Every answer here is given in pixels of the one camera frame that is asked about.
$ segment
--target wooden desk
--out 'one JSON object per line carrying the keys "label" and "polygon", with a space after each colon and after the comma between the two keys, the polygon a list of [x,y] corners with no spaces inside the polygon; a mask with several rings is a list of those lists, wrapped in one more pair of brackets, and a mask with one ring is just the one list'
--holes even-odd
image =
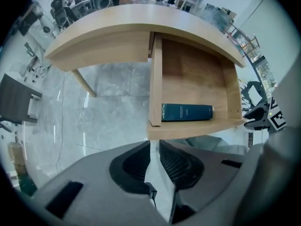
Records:
{"label": "wooden desk", "polygon": [[[95,92],[78,68],[146,62],[152,57],[149,139],[199,136],[242,124],[235,65],[243,58],[219,30],[183,11],[132,4],[96,11],[64,30],[45,52],[62,71],[72,71]],[[162,103],[214,106],[210,121],[161,122]]]}

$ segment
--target black slot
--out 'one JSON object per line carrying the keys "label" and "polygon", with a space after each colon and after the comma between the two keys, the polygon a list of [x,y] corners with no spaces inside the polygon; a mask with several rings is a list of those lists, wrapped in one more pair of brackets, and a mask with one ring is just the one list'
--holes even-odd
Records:
{"label": "black slot", "polygon": [[65,212],[83,187],[82,183],[69,182],[46,206],[46,209],[58,218],[63,218]]}
{"label": "black slot", "polygon": [[222,160],[221,163],[222,163],[222,164],[225,164],[225,165],[227,165],[227,166],[234,167],[234,168],[240,168],[241,165],[242,165],[241,162],[232,161],[232,160],[228,160],[228,159]]}

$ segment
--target book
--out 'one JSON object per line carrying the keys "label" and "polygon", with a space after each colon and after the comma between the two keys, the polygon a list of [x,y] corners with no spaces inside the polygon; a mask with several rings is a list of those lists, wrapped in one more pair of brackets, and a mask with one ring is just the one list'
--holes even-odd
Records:
{"label": "book", "polygon": [[213,118],[212,105],[162,104],[162,121],[203,121]]}

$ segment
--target book spine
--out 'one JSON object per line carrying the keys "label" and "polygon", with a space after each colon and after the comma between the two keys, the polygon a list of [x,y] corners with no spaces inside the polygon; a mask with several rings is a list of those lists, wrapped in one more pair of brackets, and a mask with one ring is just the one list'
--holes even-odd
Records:
{"label": "book spine", "polygon": [[213,118],[212,105],[162,104],[162,121],[203,121]]}

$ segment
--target open drawer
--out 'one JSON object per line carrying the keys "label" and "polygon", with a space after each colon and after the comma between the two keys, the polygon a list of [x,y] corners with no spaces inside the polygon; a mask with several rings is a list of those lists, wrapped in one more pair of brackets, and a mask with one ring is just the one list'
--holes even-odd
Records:
{"label": "open drawer", "polygon": [[[213,105],[214,118],[161,122],[162,103]],[[150,140],[201,136],[244,123],[234,63],[204,45],[156,33],[149,121]]]}

